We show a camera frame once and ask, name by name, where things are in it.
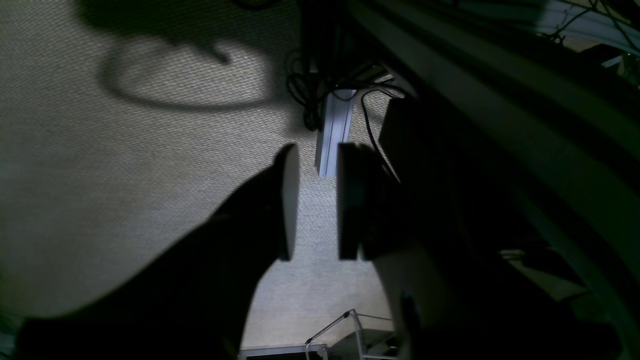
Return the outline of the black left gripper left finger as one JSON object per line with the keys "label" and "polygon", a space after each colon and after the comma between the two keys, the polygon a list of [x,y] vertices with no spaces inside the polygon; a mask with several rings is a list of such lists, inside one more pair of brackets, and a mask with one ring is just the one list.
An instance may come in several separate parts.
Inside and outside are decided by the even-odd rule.
{"label": "black left gripper left finger", "polygon": [[259,281],[293,257],[299,150],[281,148],[201,225],[98,300],[28,319],[17,360],[235,360]]}

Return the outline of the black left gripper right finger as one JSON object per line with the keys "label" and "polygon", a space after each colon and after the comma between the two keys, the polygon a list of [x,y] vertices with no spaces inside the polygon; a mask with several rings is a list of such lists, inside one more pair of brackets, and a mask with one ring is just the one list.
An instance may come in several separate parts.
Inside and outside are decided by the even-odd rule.
{"label": "black left gripper right finger", "polygon": [[457,185],[405,186],[366,145],[338,150],[339,256],[381,281],[402,360],[615,360],[606,321],[579,317],[467,223]]}

